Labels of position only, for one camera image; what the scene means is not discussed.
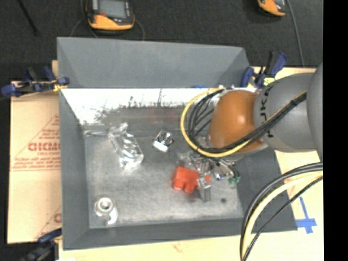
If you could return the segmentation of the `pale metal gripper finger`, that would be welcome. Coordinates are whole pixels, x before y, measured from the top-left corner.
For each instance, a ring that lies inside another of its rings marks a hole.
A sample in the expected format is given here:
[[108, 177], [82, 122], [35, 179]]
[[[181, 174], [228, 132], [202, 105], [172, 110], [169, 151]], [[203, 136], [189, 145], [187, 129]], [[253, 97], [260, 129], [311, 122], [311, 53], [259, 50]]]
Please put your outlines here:
[[200, 177], [198, 179], [198, 189], [203, 202], [208, 202], [211, 200], [211, 184], [208, 182], [208, 180], [206, 180], [205, 177]]
[[196, 153], [183, 153], [181, 155], [181, 165], [187, 169], [197, 171], [199, 174], [207, 172], [207, 159]]

